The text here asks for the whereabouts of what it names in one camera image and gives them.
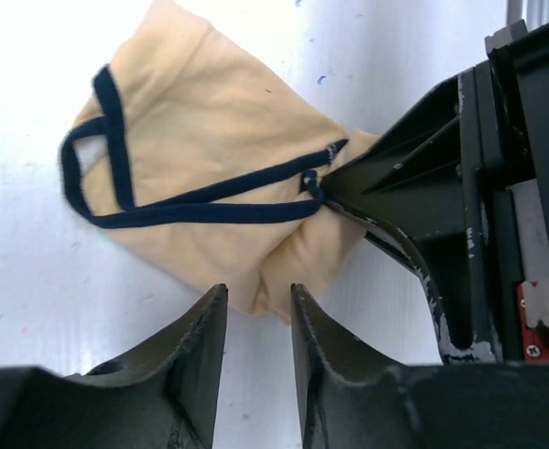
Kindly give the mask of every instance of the screw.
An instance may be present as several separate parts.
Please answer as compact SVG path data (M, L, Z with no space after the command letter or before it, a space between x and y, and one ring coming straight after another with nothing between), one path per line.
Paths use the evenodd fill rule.
M538 358L542 355L542 351L540 350L540 348L538 346L536 346L535 344L530 344L527 348L526 348L526 354L529 355L530 357L533 357L533 358Z

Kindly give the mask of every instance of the folded cloth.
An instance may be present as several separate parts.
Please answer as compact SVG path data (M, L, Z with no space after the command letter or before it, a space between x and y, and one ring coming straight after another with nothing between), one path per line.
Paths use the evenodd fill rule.
M154 0L65 139L64 191L156 266L201 290L225 282L232 307L289 323L290 284L322 295L364 235L318 181L375 138L347 143L209 22Z

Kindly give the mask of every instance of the white surface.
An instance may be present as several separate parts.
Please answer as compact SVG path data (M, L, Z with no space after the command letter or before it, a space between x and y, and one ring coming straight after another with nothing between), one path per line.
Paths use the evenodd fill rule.
M483 60L484 36L506 17L497 0L181 3L322 112L377 133L433 84ZM103 238L60 193L60 140L148 4L0 0L0 366L85 372L198 298ZM439 361L419 284L366 242L324 307L402 362ZM289 328L229 314L219 400L215 448L299 446Z

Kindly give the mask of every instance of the beige fabric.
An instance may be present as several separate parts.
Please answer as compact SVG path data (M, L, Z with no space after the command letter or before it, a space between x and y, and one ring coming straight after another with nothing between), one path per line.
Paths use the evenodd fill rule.
M123 102L138 205L287 162L345 136L262 63L170 0L154 0L109 67ZM75 126L101 114L92 97ZM318 174L374 140L355 131L332 167ZM297 177L223 202L310 198L298 184ZM85 174L83 192L95 214L119 211L106 156ZM201 290L225 282L240 311L273 311L288 323L290 284L303 282L321 295L364 231L322 208L302 222L163 224L109 234Z

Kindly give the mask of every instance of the navy blue strap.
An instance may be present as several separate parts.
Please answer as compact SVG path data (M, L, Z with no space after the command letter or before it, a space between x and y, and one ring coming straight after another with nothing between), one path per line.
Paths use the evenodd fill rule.
M70 132L62 147L65 197L72 208L92 224L106 228L142 227L167 223L282 223L313 215L324 202L314 168L332 162L346 139L328 145L319 152L265 168L231 180L216 182L146 206L135 206L131 170L124 138L122 104L116 84L107 67L94 79L94 89L103 117L91 119ZM123 212L96 216L91 213L81 188L79 159L74 142L80 138L105 135L116 200ZM308 189L313 199L280 204L212 203L275 182L301 175L301 190Z

